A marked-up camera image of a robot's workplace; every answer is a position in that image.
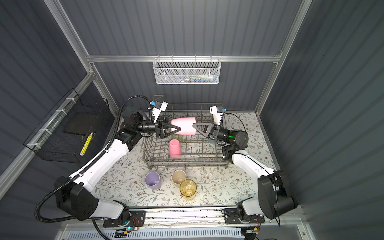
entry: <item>yellow object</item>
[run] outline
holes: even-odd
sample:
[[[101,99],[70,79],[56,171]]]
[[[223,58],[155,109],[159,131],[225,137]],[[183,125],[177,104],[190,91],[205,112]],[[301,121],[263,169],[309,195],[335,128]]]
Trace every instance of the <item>yellow object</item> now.
[[[93,133],[91,132],[91,134],[87,138],[87,141],[85,141],[84,143],[83,149],[80,152],[80,156],[84,156],[85,152],[87,151],[88,145],[92,140],[92,136],[93,136]]]
[[[197,190],[196,183],[193,180],[186,179],[180,184],[180,193],[186,198],[192,197]]]

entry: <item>white mesh basket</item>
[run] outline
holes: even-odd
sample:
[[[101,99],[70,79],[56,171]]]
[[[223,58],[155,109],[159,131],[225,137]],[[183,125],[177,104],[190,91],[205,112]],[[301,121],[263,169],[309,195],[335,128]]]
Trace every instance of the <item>white mesh basket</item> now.
[[[153,61],[157,84],[217,84],[221,62],[213,61]]]

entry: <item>purple cup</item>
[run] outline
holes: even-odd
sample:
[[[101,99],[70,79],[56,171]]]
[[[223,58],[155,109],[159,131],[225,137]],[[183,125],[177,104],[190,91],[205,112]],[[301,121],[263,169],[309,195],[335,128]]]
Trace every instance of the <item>purple cup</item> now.
[[[145,184],[152,189],[160,188],[160,175],[157,172],[150,172],[145,176]]]

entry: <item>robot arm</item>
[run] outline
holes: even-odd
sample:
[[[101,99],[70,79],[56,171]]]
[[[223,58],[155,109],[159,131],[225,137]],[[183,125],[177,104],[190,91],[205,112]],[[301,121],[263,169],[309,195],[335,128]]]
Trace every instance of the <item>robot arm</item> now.
[[[209,139],[225,142],[223,158],[257,179],[258,198],[252,197],[238,203],[240,219],[247,221],[252,215],[261,213],[274,219],[297,207],[296,197],[284,172],[268,168],[245,151],[248,147],[247,132],[228,130],[216,122],[195,123],[193,127]]]
[[[69,178],[60,177],[55,182],[59,188],[71,178],[73,182],[56,192],[58,208],[82,221],[90,217],[104,217],[116,219],[117,224],[124,226],[129,222],[129,207],[117,201],[97,199],[90,192],[94,189],[100,178],[125,154],[127,154],[141,139],[141,133],[155,134],[156,137],[166,138],[180,131],[180,127],[169,124],[166,115],[160,115],[167,107],[167,103],[152,102],[154,106],[152,115],[154,122],[148,121],[147,116],[138,106],[126,107],[121,115],[124,118],[124,127],[120,129],[110,147],[105,147],[85,166],[70,175]]]

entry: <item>cup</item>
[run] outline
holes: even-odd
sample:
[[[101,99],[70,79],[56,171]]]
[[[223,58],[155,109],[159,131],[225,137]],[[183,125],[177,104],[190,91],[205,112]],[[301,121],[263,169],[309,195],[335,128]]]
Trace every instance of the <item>cup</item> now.
[[[196,135],[196,129],[193,127],[193,124],[196,123],[196,118],[176,118],[172,119],[171,124],[181,128],[178,135]]]
[[[176,170],[172,173],[171,179],[176,187],[180,187],[181,182],[187,179],[187,175],[183,170]]]
[[[152,189],[160,188],[160,175],[157,172],[150,172],[145,176],[145,184]]]
[[[181,156],[181,145],[177,139],[169,142],[169,156],[172,158]]]
[[[186,198],[191,198],[197,190],[196,183],[193,180],[186,179],[180,184],[180,193]]]

